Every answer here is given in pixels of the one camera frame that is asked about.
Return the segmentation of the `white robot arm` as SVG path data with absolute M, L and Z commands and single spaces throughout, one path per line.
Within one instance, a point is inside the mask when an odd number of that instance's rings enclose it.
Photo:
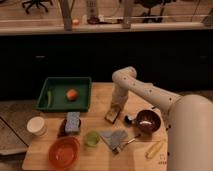
M 213 102 L 181 96 L 136 79 L 133 67 L 112 74 L 114 89 L 105 119 L 114 123 L 132 91 L 168 116 L 167 171 L 213 171 Z

